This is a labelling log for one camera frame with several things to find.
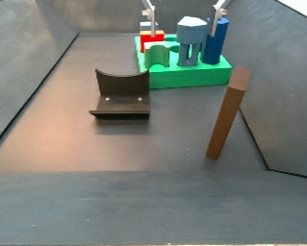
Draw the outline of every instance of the red block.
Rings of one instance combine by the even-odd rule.
[[[158,30],[155,32],[155,37],[151,37],[151,31],[140,31],[140,52],[146,52],[146,42],[159,42],[165,41],[165,31]]]

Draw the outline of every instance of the green base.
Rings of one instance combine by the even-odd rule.
[[[177,35],[167,35],[165,42],[170,47],[170,67],[161,64],[150,68],[151,88],[171,88],[183,86],[213,86],[225,85],[229,82],[231,65],[226,58],[221,56],[221,62],[210,65],[198,60],[197,66],[177,65],[179,59],[179,43],[175,41]],[[140,53],[140,38],[135,37],[139,70],[147,70],[144,66],[146,55]]]

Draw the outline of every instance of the black holder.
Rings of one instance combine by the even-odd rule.
[[[98,69],[96,80],[100,97],[95,111],[99,116],[139,116],[148,117],[150,106],[150,70],[130,76],[115,76]]]

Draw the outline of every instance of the gray wall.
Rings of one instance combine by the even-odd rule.
[[[76,35],[46,1],[0,1],[0,135]]]
[[[138,33],[144,5],[140,0],[48,0],[66,19],[84,33]],[[203,19],[213,13],[218,0],[153,0],[157,21],[167,33],[177,32],[181,19],[197,16]]]
[[[253,69],[242,112],[258,147],[273,170],[307,176],[307,18],[274,0],[237,0],[229,18],[223,53]]]

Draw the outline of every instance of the wooden stick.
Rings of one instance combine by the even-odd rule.
[[[241,102],[249,87],[251,71],[246,67],[233,70],[227,91],[222,101],[221,113],[213,131],[206,156],[218,159],[230,132],[233,121],[241,107]]]

